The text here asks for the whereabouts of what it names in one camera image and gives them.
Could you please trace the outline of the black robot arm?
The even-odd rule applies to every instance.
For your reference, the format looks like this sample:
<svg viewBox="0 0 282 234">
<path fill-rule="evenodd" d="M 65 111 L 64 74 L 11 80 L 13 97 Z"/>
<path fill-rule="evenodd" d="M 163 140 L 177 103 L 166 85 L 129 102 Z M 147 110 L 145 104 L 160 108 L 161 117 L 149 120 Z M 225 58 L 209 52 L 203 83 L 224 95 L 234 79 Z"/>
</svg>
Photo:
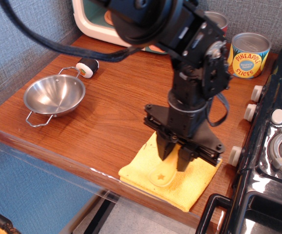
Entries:
<svg viewBox="0 0 282 234">
<path fill-rule="evenodd" d="M 228 108 L 223 90 L 230 75 L 224 32 L 189 0 L 99 0 L 111 13 L 119 37 L 140 48 L 155 45 L 171 58 L 174 71 L 168 107 L 147 104 L 145 124 L 157 132 L 161 160 L 180 145 L 176 169 L 200 157 L 217 165 L 225 150 L 212 133 L 209 112 L 214 98 Z"/>
</svg>

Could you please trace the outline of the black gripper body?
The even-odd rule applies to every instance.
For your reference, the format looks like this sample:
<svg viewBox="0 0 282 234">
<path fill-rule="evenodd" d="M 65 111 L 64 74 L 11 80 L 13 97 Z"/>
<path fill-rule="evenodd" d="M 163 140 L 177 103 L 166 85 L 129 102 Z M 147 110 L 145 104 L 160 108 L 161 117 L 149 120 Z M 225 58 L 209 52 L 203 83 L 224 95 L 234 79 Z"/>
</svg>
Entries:
<svg viewBox="0 0 282 234">
<path fill-rule="evenodd" d="M 156 132 L 177 136 L 176 144 L 180 145 L 180 148 L 192 149 L 194 159 L 200 157 L 213 166 L 218 165 L 224 145 L 208 126 L 208 104 L 196 110 L 178 110 L 172 106 L 147 104 L 145 111 L 146 125 Z"/>
</svg>

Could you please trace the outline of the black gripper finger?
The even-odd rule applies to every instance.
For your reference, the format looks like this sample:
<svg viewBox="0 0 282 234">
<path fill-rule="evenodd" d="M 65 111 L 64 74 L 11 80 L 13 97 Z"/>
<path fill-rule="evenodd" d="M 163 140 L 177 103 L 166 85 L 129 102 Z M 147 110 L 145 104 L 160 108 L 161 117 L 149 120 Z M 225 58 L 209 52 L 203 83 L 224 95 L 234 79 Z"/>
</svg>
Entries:
<svg viewBox="0 0 282 234">
<path fill-rule="evenodd" d="M 181 147 L 178 152 L 177 171 L 184 172 L 188 164 L 195 158 L 194 151 L 187 147 Z"/>
<path fill-rule="evenodd" d="M 157 131 L 156 141 L 159 157 L 162 161 L 164 161 L 174 149 L 178 138 L 175 135 L 170 135 L 161 131 Z"/>
</svg>

